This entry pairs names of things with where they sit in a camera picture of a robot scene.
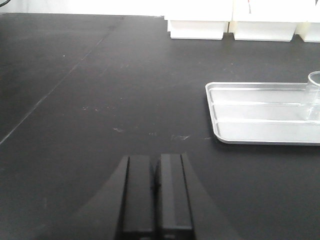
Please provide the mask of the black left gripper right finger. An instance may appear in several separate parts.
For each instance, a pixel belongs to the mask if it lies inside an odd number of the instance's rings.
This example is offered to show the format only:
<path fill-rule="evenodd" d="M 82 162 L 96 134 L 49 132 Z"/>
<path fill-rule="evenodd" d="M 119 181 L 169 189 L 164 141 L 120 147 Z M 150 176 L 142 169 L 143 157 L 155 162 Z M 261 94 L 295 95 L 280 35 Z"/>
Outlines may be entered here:
<path fill-rule="evenodd" d="M 205 190 L 186 153 L 162 154 L 156 168 L 156 182 L 160 239 L 241 239 Z"/>

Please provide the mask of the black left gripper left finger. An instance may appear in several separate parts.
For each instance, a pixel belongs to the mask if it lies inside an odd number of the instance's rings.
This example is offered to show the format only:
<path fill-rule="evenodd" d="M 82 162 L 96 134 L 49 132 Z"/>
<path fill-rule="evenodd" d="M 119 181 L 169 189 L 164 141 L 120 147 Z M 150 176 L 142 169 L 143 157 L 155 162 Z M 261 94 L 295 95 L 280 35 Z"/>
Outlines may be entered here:
<path fill-rule="evenodd" d="M 124 156 L 96 195 L 38 239 L 153 240 L 153 176 L 148 156 Z"/>

